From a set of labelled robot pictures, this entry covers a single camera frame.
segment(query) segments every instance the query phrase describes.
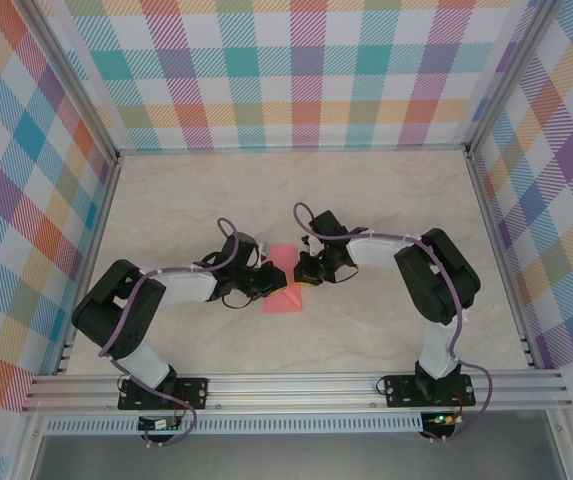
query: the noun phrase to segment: robotic arm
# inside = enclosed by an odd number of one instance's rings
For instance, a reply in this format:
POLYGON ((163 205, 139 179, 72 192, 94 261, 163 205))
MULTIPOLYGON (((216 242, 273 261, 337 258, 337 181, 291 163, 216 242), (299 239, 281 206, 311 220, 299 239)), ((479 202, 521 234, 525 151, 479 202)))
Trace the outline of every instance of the robotic arm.
POLYGON ((207 255, 188 269, 179 269, 187 271, 158 271, 147 275, 128 260, 118 260, 108 269, 77 306, 72 321, 79 331, 104 349, 116 333, 125 310, 124 301, 131 302, 126 321, 107 354, 117 368, 129 372, 143 387, 125 380, 119 408, 156 410, 174 406, 162 395, 149 393, 151 390, 181 398, 197 409, 204 407, 208 380, 178 379, 173 367, 148 345, 146 332, 160 307, 223 300, 234 289, 243 292, 250 303, 286 287, 284 272, 272 262, 262 263, 264 259, 252 237, 236 232, 227 236, 220 252, 207 255), (140 281, 143 283, 130 299, 134 286, 140 281))
MULTIPOLYGON (((457 331, 457 312, 446 281, 437 272, 430 256, 416 242, 408 241, 408 237, 393 240, 368 236, 364 234, 367 232, 365 228, 356 228, 349 233, 330 211, 314 217, 309 225, 322 238, 343 236, 344 239, 318 240, 312 236, 304 237, 302 240, 309 251, 300 254, 295 281, 311 285, 320 285, 323 281, 336 283, 337 272, 343 267, 397 266, 413 304, 428 320, 424 347, 415 365, 414 387, 429 404, 439 403, 443 397, 451 395, 454 386, 461 383, 461 364, 450 352, 457 331), (346 239, 347 235, 356 237, 346 239)), ((420 240, 432 248, 446 269, 455 285, 462 308, 471 307, 481 284, 466 259, 443 230, 434 228, 422 235, 420 240)), ((396 392, 399 396, 406 399, 413 396, 413 392, 403 392, 404 389, 412 389, 412 386, 399 386, 402 390, 396 392)))

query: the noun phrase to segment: plaid wall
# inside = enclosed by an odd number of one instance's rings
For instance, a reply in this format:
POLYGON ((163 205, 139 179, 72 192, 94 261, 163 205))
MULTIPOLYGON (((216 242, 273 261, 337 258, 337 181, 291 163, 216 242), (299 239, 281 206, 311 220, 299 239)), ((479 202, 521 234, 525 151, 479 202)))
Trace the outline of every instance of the plaid wall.
POLYGON ((470 122, 468 129, 466 130, 466 135, 464 135, 464 142, 469 143, 477 129, 477 125, 479 125, 479 120, 482 118, 482 115, 486 111, 486 107, 488 106, 488 102, 493 95, 497 91, 497 87, 499 87, 500 83, 504 78, 504 74, 506 73, 506 68, 508 67, 510 61, 513 58, 517 45, 524 37, 524 34, 528 30, 528 26, 530 25, 531 20, 537 10, 537 7, 541 3, 541 0, 529 0, 528 6, 524 10, 522 17, 519 19, 519 23, 517 24, 517 28, 513 32, 512 37, 510 38, 510 42, 508 42, 508 46, 506 50, 504 50, 504 54, 502 55, 501 60, 497 64, 495 68, 495 72, 493 73, 490 82, 488 83, 486 90, 484 91, 484 95, 475 110, 475 114, 473 115, 473 120, 470 122))
POLYGON ((10 0, 0 0, 0 475, 53 360, 108 161, 10 0))
POLYGON ((528 1, 40 3, 114 138, 159 150, 459 144, 528 1))
POLYGON ((573 0, 478 154, 544 363, 573 394, 573 0))

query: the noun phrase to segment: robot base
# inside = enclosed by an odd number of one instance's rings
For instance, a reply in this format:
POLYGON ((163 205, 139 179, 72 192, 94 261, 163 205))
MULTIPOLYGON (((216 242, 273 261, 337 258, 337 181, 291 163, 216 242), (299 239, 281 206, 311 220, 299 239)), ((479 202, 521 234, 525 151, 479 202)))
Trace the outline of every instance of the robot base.
MULTIPOLYGON (((177 378, 174 397, 183 400, 195 410, 206 408, 208 397, 207 378, 177 378)), ((124 380, 120 387, 117 408, 119 410, 174 410, 175 403, 166 401, 139 388, 130 380, 124 380)))
POLYGON ((415 375, 388 375, 383 377, 383 393, 386 406, 399 407, 472 407, 475 392, 468 375, 457 375, 448 391, 431 399, 417 387, 415 375))

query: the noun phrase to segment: pink object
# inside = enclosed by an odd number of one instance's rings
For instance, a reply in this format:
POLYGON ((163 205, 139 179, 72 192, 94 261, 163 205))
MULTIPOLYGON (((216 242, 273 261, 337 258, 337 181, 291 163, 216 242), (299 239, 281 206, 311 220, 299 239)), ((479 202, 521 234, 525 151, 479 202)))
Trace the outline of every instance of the pink object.
POLYGON ((293 313, 301 312, 302 292, 295 283, 293 270, 299 261, 299 252, 294 243, 280 243, 273 245, 268 254, 267 261, 271 261, 277 268, 286 274, 288 286, 281 292, 264 298, 262 311, 264 313, 293 313))

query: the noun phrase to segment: metal rail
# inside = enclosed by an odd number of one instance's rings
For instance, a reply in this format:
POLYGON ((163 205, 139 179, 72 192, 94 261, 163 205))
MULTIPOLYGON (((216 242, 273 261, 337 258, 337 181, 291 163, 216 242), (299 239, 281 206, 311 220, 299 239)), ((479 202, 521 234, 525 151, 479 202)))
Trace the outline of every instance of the metal rail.
POLYGON ((81 80, 75 73, 66 52, 61 48, 48 20, 34 0, 16 0, 15 8, 24 19, 31 34, 44 51, 48 64, 53 68, 66 93, 93 135, 97 145, 112 163, 117 163, 117 146, 113 143, 97 109, 88 97, 81 80))
MULTIPOLYGON (((403 375, 411 372, 397 372, 403 375)), ((488 395, 488 382, 470 374, 479 409, 488 395)), ((382 373, 211 375, 208 414, 430 412, 437 407, 388 409, 375 390, 382 373)), ((572 406, 561 373, 556 370, 497 370, 491 372, 494 391, 489 409, 547 410, 572 406)), ((117 409, 117 375, 35 377, 24 413, 28 415, 123 415, 117 409)), ((168 411, 146 412, 164 414, 168 411)))
MULTIPOLYGON (((106 224, 108 223, 108 214, 110 213, 110 208, 113 204, 113 198, 115 197, 115 191, 117 190, 117 182, 119 181, 121 170, 122 166, 120 163, 110 166, 104 199, 102 200, 102 205, 99 209, 93 236, 90 241, 90 246, 88 247, 88 253, 84 257, 84 262, 81 267, 79 281, 77 283, 77 291, 75 293, 75 305, 78 305, 79 302, 82 301, 88 292, 88 288, 90 287, 93 270, 95 268, 95 262, 97 261, 99 247, 102 242, 102 237, 104 236, 104 231, 106 230, 106 224)), ((68 359, 70 358, 70 353, 72 352, 72 346, 74 344, 76 333, 77 329, 70 321, 70 317, 66 318, 64 334, 60 340, 61 344, 58 346, 59 353, 53 357, 53 361, 48 366, 47 371, 60 373, 68 368, 68 359)))
POLYGON ((510 262, 501 239, 502 237, 499 233, 498 226, 493 219, 490 209, 490 200, 482 185, 482 179, 479 175, 477 164, 469 153, 464 153, 464 158, 466 161, 466 168, 468 169, 468 174, 470 175, 470 180, 473 185, 473 190, 477 197, 479 210, 481 212, 482 219, 484 220, 484 225, 486 226, 486 232, 488 233, 488 239, 490 240, 493 255, 497 262, 497 270, 499 271, 499 276, 504 284, 506 298, 508 299, 508 304, 510 306, 511 313, 513 314, 515 325, 517 326, 517 331, 528 343, 531 360, 535 367, 544 368, 544 361, 542 360, 541 353, 537 348, 535 334, 526 320, 526 311, 524 309, 521 296, 519 295, 519 289, 510 269, 510 262))
POLYGON ((508 102, 515 87, 524 75, 531 59, 537 51, 537 47, 539 47, 539 44, 542 42, 544 35, 548 31, 548 27, 555 19, 563 3, 564 0, 545 0, 539 2, 530 25, 528 25, 523 38, 515 49, 515 53, 513 53, 501 83, 491 98, 486 110, 484 110, 482 118, 477 124, 477 129, 473 133, 468 145, 473 155, 481 147, 495 126, 499 115, 506 106, 506 102, 508 102))

